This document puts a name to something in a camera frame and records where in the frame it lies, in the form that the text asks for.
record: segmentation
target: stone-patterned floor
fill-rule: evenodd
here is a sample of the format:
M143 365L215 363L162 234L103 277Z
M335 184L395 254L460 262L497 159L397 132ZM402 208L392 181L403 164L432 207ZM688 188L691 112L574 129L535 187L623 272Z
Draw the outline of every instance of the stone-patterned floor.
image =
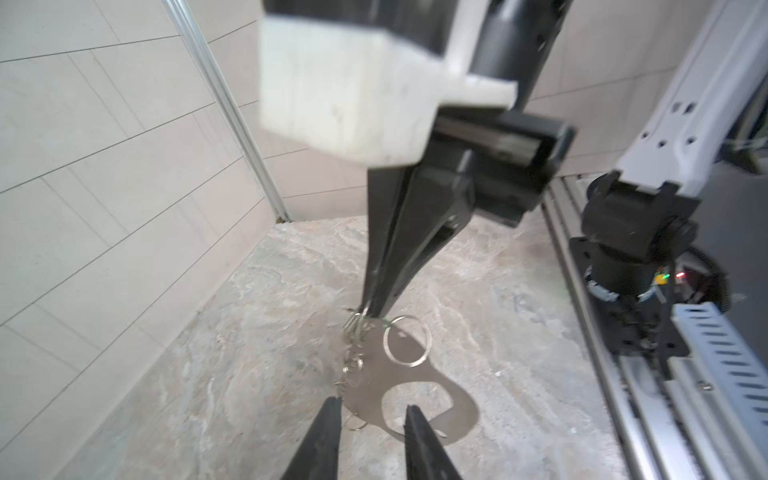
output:
M279 478L327 396L366 262L366 218L275 226L58 478ZM431 327L435 367L480 423L447 448L463 477L626 478L540 210L476 217L392 309ZM400 386L385 413L449 406ZM339 477L405 478L400 442L343 432Z

